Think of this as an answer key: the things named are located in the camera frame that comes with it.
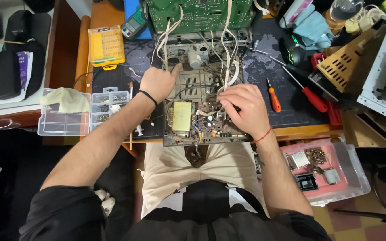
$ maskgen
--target red string bracelet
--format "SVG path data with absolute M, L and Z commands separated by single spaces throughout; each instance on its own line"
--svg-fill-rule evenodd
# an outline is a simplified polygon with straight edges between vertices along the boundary
M 271 133 L 271 130 L 272 130 L 272 129 L 273 129 L 273 127 L 271 127 L 271 129 L 268 130 L 268 132 L 266 133 L 266 135 L 264 135 L 262 138 L 260 138 L 260 139 L 258 139 L 258 140 L 256 140 L 256 141 L 253 141 L 253 143 L 258 143 L 259 141 L 265 139 L 265 137 L 266 137 L 267 135 L 269 135 L 269 133 Z

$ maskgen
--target person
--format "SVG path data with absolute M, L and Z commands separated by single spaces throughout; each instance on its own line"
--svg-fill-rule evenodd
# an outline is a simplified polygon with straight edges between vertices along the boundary
M 31 202 L 19 230 L 21 241 L 105 240 L 101 201 L 89 187 L 155 102 L 169 96 L 180 69 L 148 69 L 129 104 L 58 162 Z M 256 140 L 262 189 L 249 143 L 210 145 L 199 168 L 190 165 L 183 147 L 148 143 L 142 219 L 123 240 L 331 240 L 314 220 L 282 156 L 258 87 L 231 86 L 217 100 L 233 123 Z

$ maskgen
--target black shirt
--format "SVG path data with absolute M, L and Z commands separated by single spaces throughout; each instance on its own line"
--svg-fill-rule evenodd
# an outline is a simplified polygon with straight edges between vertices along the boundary
M 101 201 L 91 189 L 55 186 L 34 196 L 19 232 L 21 241 L 103 241 L 105 226 Z M 311 216 L 293 211 L 271 220 L 248 191 L 204 180 L 176 190 L 122 240 L 331 239 Z

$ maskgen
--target desk drawer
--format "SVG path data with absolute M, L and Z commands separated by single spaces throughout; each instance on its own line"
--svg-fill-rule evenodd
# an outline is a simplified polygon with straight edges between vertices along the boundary
M 38 125 L 39 111 L 20 112 L 0 116 L 0 130 L 13 129 L 14 127 L 31 127 Z

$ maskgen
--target beige pants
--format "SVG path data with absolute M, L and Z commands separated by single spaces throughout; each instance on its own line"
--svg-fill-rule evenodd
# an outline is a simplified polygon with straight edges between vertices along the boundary
M 183 147 L 163 147 L 147 143 L 142 187 L 142 217 L 176 189 L 205 179 L 214 179 L 246 189 L 265 208 L 263 191 L 257 181 L 253 150 L 249 143 L 209 145 L 206 163 L 194 168 Z

